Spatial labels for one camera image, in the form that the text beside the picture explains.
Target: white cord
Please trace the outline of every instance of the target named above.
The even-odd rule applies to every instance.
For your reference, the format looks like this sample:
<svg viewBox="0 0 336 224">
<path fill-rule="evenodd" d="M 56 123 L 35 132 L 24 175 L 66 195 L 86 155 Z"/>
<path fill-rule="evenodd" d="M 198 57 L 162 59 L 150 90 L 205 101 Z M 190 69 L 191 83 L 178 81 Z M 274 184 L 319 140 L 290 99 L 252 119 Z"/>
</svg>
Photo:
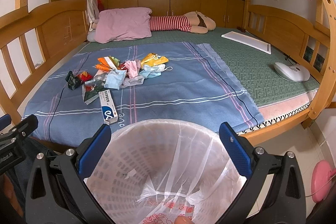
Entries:
<svg viewBox="0 0 336 224">
<path fill-rule="evenodd" d="M 315 195 L 319 190 L 321 190 L 324 186 L 326 186 L 334 177 L 336 176 L 336 174 L 335 175 L 333 175 L 331 178 L 330 178 L 330 180 L 328 180 L 327 182 L 326 182 L 326 184 L 325 185 L 323 185 L 320 189 L 318 189 L 315 193 L 313 193 L 313 194 L 311 194 L 311 195 L 307 195 L 307 196 L 305 196 L 305 198 L 308 198 L 308 197 L 310 197 L 310 196 L 312 196 L 312 195 Z"/>
</svg>

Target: hand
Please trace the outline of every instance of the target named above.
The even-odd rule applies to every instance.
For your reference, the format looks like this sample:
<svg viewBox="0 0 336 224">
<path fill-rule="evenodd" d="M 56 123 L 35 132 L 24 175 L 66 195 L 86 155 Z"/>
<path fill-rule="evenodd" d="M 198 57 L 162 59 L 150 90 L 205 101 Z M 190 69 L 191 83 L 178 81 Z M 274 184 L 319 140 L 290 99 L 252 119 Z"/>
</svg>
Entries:
<svg viewBox="0 0 336 224">
<path fill-rule="evenodd" d="M 23 211 L 19 205 L 19 202 L 17 201 L 13 184 L 11 183 L 11 180 L 5 174 L 3 176 L 4 176 L 3 193 L 9 199 L 9 203 L 13 206 L 15 211 L 21 217 L 23 217 Z"/>
<path fill-rule="evenodd" d="M 175 219 L 174 224 L 194 224 L 194 222 L 185 216 L 178 216 Z"/>
</svg>

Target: pink pillow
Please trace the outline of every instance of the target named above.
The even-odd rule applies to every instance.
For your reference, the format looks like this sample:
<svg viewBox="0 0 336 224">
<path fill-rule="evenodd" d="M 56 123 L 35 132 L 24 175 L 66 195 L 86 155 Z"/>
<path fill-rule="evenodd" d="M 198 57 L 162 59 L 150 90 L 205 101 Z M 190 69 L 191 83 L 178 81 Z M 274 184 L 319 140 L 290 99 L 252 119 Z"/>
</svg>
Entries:
<svg viewBox="0 0 336 224">
<path fill-rule="evenodd" d="M 151 9 L 144 7 L 101 11 L 95 40 L 99 43 L 107 43 L 151 37 L 149 27 L 151 12 Z"/>
</svg>

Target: yellow snack bag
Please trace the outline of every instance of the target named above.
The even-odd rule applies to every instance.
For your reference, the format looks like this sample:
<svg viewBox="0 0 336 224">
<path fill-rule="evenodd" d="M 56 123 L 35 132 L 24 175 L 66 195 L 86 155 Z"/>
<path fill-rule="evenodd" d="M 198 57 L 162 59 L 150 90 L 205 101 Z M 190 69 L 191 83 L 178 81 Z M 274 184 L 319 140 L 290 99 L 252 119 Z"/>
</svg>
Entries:
<svg viewBox="0 0 336 224">
<path fill-rule="evenodd" d="M 154 67 L 154 66 L 166 63 L 168 61 L 169 60 L 167 57 L 154 54 L 151 52 L 147 54 L 144 59 L 141 60 L 141 67 L 143 67 L 143 65 L 149 65 L 151 67 Z"/>
</svg>

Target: white trash can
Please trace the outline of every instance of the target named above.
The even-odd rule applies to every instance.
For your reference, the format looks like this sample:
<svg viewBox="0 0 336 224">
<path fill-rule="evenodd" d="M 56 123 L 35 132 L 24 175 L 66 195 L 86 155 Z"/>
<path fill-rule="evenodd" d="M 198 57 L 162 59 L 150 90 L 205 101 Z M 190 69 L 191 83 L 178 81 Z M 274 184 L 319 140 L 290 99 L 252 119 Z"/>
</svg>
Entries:
<svg viewBox="0 0 336 224">
<path fill-rule="evenodd" d="M 116 224 L 213 224 L 245 181 L 216 133 L 153 119 L 113 133 L 86 184 Z"/>
</svg>

